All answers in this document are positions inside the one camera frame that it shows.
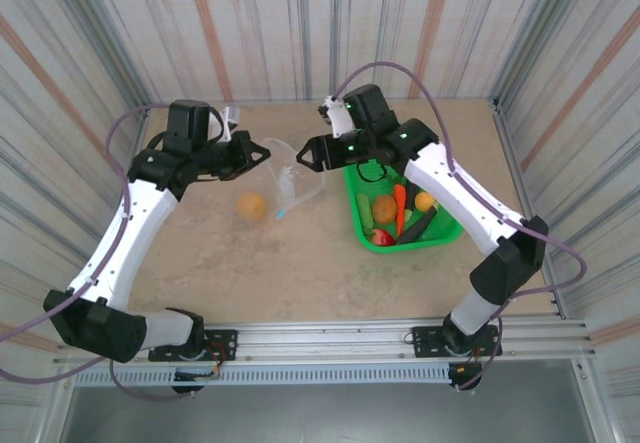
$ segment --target zucchini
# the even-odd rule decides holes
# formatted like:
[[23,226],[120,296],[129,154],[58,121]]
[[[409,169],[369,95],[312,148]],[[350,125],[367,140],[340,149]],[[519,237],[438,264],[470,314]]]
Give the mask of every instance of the zucchini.
[[371,236],[373,234],[373,214],[371,213],[369,197],[364,193],[356,194],[356,204],[358,206],[358,213],[360,214],[362,231],[365,235]]

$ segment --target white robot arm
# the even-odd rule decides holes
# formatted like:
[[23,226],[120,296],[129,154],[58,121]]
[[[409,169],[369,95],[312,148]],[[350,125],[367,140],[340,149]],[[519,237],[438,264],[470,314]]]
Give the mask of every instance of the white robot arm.
[[[158,346],[179,347],[187,358],[202,352],[204,323],[198,315],[173,308],[131,314],[127,304],[144,256],[187,186],[203,181],[199,180],[202,175],[235,179],[270,156],[266,148],[251,141],[248,132],[232,133],[237,120],[234,107],[226,107],[220,114],[206,103],[191,100],[177,100],[169,107],[167,131],[134,158],[129,170],[129,214],[124,214],[122,202],[93,256],[67,292],[54,290],[45,299],[44,308],[49,310],[92,281],[90,276],[114,241],[122,218],[129,220],[93,286],[52,317],[67,344],[121,363],[139,350]],[[162,149],[156,150],[160,141]]]
[[544,243],[504,224],[503,219],[544,234],[546,223],[539,217],[526,221],[454,162],[455,172],[503,215],[497,219],[453,177],[438,136],[417,119],[399,124],[376,85],[357,88],[341,100],[328,97],[319,112],[332,134],[311,138],[298,154],[299,163],[318,172],[370,159],[391,166],[431,193],[486,257],[471,272],[473,289],[443,324],[443,345],[452,354],[465,354],[492,315],[542,266]]

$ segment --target orange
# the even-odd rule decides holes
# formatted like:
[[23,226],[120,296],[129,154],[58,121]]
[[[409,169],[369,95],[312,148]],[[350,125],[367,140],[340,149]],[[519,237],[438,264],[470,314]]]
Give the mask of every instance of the orange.
[[423,213],[429,211],[429,208],[431,208],[435,203],[436,199],[426,191],[421,191],[416,195],[416,208]]
[[236,200],[235,210],[243,220],[254,223],[267,214],[267,202],[258,193],[248,191]]

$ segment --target plastic basket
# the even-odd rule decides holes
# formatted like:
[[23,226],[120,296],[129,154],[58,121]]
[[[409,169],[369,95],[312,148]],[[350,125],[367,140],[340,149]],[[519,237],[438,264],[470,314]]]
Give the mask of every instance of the plastic basket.
[[[370,161],[360,165],[360,172],[362,175],[370,180],[376,180],[382,175],[382,168],[375,161]],[[420,236],[420,238],[413,243],[407,243],[397,246],[376,246],[367,240],[364,232],[362,231],[362,223],[360,220],[360,212],[358,211],[358,204],[356,203],[356,195],[363,193],[369,198],[369,203],[373,207],[373,202],[378,195],[391,195],[392,188],[395,183],[403,181],[401,177],[390,167],[387,167],[387,177],[381,181],[375,183],[367,183],[358,176],[356,165],[348,166],[344,170],[345,181],[347,184],[347,194],[349,195],[349,202],[351,204],[351,213],[353,215],[353,226],[356,231],[356,236],[360,240],[360,243],[370,251],[376,253],[394,253],[396,251],[408,251],[417,250],[418,248],[427,248],[430,246],[446,245],[451,243],[462,234],[462,226],[458,223],[444,208],[438,210],[437,215],[427,228],[427,230]],[[418,210],[414,210],[411,215],[409,223],[405,223],[405,228],[415,223],[423,215]],[[374,225],[375,228],[383,228],[393,235],[394,238],[398,236],[396,232],[395,223],[389,225]]]

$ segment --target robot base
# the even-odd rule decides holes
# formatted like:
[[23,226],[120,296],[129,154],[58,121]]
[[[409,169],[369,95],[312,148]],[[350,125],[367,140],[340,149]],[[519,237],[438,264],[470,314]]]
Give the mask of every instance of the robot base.
[[[411,329],[413,350],[416,358],[460,358],[491,356],[498,341],[498,329],[494,325],[485,325],[459,348],[451,348],[445,338],[446,327],[416,326]],[[502,347],[496,356],[502,355]]]
[[233,361],[236,359],[237,344],[236,330],[204,330],[205,347],[197,355],[187,355],[179,346],[158,346],[149,350],[149,361],[214,361],[212,352],[220,362]]

